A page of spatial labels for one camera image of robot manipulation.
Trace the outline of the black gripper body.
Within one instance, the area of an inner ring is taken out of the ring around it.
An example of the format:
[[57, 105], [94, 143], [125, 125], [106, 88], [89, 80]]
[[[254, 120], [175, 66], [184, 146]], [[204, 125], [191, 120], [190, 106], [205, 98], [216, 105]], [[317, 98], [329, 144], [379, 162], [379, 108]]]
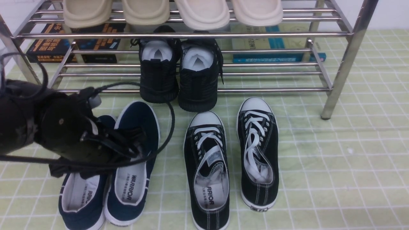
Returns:
[[70, 96], [52, 94], [40, 111], [35, 142], [59, 155], [49, 164], [50, 174], [60, 178], [79, 173], [82, 179], [110, 175], [117, 164], [136, 157], [147, 140], [139, 125], [109, 127], [92, 112], [96, 89], [88, 87]]

